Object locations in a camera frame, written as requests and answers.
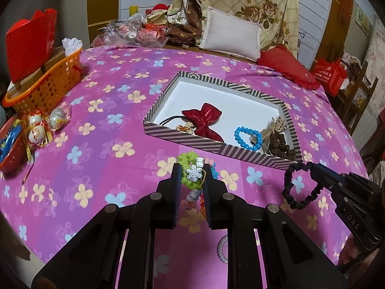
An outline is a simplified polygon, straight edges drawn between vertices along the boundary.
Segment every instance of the snowflake charm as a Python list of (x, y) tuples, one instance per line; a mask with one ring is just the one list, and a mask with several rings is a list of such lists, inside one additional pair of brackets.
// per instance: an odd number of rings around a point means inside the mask
[(202, 178), (202, 169), (196, 165), (191, 165), (186, 172), (187, 179), (190, 179), (194, 183), (198, 181), (198, 179)]

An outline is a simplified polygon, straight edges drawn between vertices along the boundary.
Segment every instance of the red cushion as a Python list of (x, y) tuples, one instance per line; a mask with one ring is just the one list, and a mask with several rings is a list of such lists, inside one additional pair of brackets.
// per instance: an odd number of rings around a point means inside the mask
[(308, 71), (283, 45), (261, 52), (257, 59), (258, 65), (274, 68), (286, 79), (295, 82), (307, 90), (317, 90), (320, 87), (310, 71)]

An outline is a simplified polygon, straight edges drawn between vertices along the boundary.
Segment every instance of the red bow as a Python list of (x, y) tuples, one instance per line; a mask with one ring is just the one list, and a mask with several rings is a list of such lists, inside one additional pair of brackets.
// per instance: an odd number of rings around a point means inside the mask
[(200, 111), (193, 109), (182, 111), (182, 114), (196, 124), (197, 129), (194, 131), (195, 135), (224, 142), (220, 135), (209, 128), (209, 125), (215, 122), (222, 115), (222, 112), (215, 106), (205, 103), (202, 105), (202, 109)]

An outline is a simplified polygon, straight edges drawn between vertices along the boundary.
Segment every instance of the bed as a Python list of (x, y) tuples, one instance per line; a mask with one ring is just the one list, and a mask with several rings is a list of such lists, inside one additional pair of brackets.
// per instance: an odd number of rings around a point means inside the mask
[[(302, 211), (283, 201), (284, 171), (192, 149), (147, 136), (142, 120), (168, 81), (180, 70), (208, 74), (282, 99), (294, 121), (304, 161), (367, 177), (344, 125), (322, 89), (307, 91), (281, 74), (252, 63), (186, 50), (100, 47), (81, 54), (84, 75), (62, 100), (72, 119), (28, 170), (1, 175), (1, 212), (20, 238), (48, 262), (104, 205), (133, 204), (170, 176), (176, 157), (194, 150), (214, 160), (218, 179), (248, 203), (279, 205), (337, 263), (349, 231), (323, 190)], [(305, 172), (293, 177), (303, 199), (315, 183)], [(182, 188), (182, 196), (188, 193)], [(204, 208), (181, 207), (176, 229), (157, 231), (156, 288), (226, 288), (226, 231), (211, 231)]]

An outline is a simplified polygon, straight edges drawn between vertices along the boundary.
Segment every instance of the plastic basket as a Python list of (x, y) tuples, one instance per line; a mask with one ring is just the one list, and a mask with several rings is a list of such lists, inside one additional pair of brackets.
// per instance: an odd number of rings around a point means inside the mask
[(82, 49), (69, 55), (51, 67), (29, 89), (15, 97), (7, 92), (3, 106), (12, 106), (17, 114), (28, 114), (42, 109), (50, 114), (64, 95), (80, 81), (79, 56)]
[[(5, 135), (8, 133), (9, 128), (12, 127), (14, 121), (16, 120), (16, 116), (12, 116), (0, 130), (0, 139), (3, 139)], [(15, 171), (20, 163), (22, 162), (24, 156), (26, 155), (26, 146), (23, 141), (23, 133), (17, 137), (15, 143), (10, 149), (8, 155), (4, 158), (4, 160), (0, 163), (0, 171), (4, 174), (8, 174), (10, 172)]]

